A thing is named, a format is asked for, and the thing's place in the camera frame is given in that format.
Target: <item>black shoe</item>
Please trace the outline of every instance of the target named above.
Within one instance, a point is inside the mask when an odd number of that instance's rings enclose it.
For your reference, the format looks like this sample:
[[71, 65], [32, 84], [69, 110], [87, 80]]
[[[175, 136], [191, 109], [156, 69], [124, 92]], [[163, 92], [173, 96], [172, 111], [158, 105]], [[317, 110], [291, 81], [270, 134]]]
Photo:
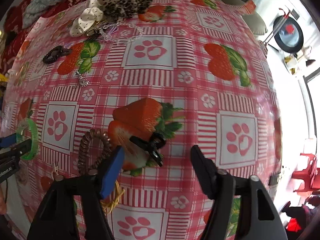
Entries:
[[284, 205], [284, 207], [282, 208], [281, 212], [286, 212], [287, 208], [290, 207], [290, 205], [291, 205], [291, 202], [288, 201], [288, 202]]

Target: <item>tablecloth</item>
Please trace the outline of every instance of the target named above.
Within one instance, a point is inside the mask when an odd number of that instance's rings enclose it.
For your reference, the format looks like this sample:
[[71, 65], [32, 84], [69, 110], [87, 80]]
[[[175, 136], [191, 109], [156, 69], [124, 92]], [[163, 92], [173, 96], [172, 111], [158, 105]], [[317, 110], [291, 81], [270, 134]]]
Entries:
[[[124, 134], [148, 137], [159, 129], [168, 138], [160, 150], [161, 168], [143, 154], [137, 160], [132, 146], [124, 145], [129, 171], [118, 181], [125, 193], [107, 216], [115, 239], [200, 235], [212, 201], [202, 193], [189, 160], [195, 144], [219, 168], [245, 178], [257, 174], [270, 190], [269, 176], [281, 167], [280, 113], [266, 58], [241, 17], [247, 9], [211, 0], [153, 0], [145, 14], [126, 20], [142, 27], [143, 37], [120, 44], [70, 37], [68, 26], [84, 9], [82, 3], [40, 18], [7, 86], [1, 136], [15, 132], [26, 117], [38, 128], [39, 152], [32, 161], [21, 161], [17, 174], [30, 220], [54, 163], [67, 178], [79, 175], [79, 143], [92, 127], [108, 131], [112, 141]], [[121, 26], [114, 37], [138, 34]], [[58, 45], [78, 54], [44, 64], [43, 56]], [[87, 87], [78, 86], [76, 70], [89, 81]], [[121, 107], [127, 105], [126, 116]], [[101, 146], [92, 143], [89, 163]], [[80, 199], [75, 200], [83, 233]]]

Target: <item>leopard print fabric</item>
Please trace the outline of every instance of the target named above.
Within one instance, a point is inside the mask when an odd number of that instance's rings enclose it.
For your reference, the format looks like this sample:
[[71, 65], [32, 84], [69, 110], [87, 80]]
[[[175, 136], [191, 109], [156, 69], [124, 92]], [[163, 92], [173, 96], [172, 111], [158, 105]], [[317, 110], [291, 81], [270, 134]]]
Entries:
[[143, 14], [153, 0], [103, 0], [103, 13], [109, 20], [132, 18], [133, 14]]

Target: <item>fluffy gray cloth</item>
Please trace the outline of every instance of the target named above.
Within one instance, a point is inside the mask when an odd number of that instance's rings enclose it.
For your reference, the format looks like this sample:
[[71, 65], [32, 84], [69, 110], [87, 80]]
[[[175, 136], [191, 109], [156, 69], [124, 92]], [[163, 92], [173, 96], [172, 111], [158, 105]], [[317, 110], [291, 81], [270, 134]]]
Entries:
[[31, 26], [46, 10], [63, 0], [31, 0], [23, 13], [22, 29]]

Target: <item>metal screw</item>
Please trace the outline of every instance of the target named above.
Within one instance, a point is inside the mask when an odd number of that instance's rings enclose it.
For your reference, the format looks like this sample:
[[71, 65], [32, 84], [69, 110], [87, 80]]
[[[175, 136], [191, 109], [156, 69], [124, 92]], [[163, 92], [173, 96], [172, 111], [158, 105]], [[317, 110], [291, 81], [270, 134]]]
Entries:
[[88, 174], [89, 174], [90, 176], [97, 175], [97, 174], [98, 174], [98, 171], [95, 170], [95, 169], [89, 170], [89, 171], [88, 171]]
[[226, 170], [224, 170], [224, 169], [218, 169], [218, 174], [226, 175], [226, 174], [228, 174], [228, 172]]
[[63, 175], [57, 175], [55, 181], [62, 181], [64, 179]]
[[253, 180], [253, 181], [259, 181], [260, 180], [257, 175], [251, 175], [250, 179]]

